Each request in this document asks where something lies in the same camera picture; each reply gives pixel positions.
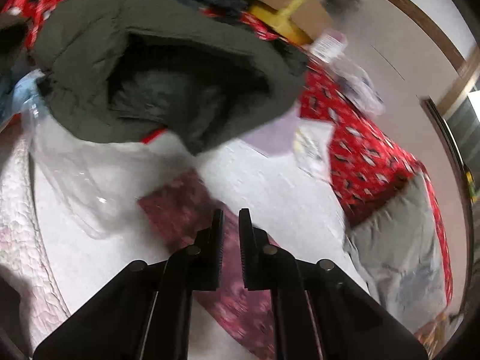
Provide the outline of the white paper sheet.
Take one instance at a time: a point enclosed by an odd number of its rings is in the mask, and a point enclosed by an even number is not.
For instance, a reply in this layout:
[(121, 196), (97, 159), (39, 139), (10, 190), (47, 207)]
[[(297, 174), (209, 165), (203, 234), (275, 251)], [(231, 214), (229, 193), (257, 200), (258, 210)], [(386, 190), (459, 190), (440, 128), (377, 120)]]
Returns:
[(298, 167), (312, 178), (328, 184), (331, 183), (329, 144), (334, 132), (332, 123), (301, 119), (293, 143)]

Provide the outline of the clear plastic bag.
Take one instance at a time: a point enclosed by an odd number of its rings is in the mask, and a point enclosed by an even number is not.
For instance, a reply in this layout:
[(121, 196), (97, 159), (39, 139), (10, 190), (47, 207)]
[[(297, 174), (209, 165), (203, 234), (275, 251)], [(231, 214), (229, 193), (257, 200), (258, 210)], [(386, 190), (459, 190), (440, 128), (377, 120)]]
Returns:
[(137, 143), (77, 139), (42, 102), (25, 102), (21, 116), (35, 163), (77, 225), (94, 239), (126, 232), (134, 224), (149, 150)]

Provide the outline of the lilac paper sheet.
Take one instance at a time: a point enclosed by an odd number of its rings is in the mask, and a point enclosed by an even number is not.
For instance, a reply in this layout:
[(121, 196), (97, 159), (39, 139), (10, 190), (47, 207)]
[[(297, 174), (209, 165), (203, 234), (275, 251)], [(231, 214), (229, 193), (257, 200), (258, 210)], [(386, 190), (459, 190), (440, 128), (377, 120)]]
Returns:
[(243, 134), (240, 139), (266, 157), (287, 155), (292, 150), (299, 125), (299, 105), (282, 116)]

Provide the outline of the grey floral pillow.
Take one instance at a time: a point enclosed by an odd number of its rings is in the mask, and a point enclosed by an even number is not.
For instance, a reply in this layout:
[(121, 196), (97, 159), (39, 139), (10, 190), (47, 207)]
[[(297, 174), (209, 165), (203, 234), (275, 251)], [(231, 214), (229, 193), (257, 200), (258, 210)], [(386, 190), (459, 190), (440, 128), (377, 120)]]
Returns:
[(343, 246), (370, 295), (412, 333), (446, 308), (443, 259), (421, 173), (347, 230)]

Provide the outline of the red patterned blanket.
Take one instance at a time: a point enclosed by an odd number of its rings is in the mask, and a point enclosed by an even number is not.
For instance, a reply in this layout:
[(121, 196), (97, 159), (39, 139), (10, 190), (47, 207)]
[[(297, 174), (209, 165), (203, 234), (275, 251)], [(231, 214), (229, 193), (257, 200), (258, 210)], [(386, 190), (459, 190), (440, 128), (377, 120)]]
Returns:
[[(264, 222), (278, 226), (284, 239), (318, 256), (321, 249), (342, 254), (368, 289), (344, 250), (346, 231), (368, 219), (394, 197), (414, 175), (426, 175), (423, 164), (391, 141), (341, 92), (326, 67), (312, 65), (299, 105), (301, 119), (335, 126), (329, 144), (331, 183), (301, 170), (292, 150), (266, 157), (241, 139), (199, 159), (211, 191), (229, 206), (251, 205), (264, 211)], [(452, 299), (448, 242), (433, 185), (426, 181), (445, 277), (447, 304)]]

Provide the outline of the clear plastic water bottle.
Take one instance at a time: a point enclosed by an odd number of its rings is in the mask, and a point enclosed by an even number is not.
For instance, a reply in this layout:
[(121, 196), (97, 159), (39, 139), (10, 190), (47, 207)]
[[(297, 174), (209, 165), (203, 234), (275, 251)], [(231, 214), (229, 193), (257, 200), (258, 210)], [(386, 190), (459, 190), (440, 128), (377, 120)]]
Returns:
[(343, 95), (360, 112), (370, 118), (380, 116), (385, 111), (384, 102), (368, 73), (344, 54), (347, 45), (343, 33), (327, 28), (310, 45), (309, 53), (333, 74)]

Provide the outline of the dark green hooded jacket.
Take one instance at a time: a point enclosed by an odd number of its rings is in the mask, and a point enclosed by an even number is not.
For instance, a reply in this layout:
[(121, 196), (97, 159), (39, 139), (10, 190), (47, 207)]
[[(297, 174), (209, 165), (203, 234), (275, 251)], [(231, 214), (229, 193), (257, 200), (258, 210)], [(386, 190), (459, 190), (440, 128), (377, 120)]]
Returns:
[(83, 141), (137, 142), (158, 128), (191, 154), (289, 111), (307, 56), (175, 0), (67, 0), (33, 48), (52, 116)]

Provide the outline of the cardboard box with yellow tape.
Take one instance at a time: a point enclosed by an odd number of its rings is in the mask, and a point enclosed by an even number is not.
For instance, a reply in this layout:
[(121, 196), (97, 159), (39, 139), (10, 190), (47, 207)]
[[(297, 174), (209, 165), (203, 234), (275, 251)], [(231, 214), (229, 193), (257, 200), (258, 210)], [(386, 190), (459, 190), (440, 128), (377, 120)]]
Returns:
[(297, 46), (310, 45), (335, 27), (320, 0), (256, 0), (250, 14)]

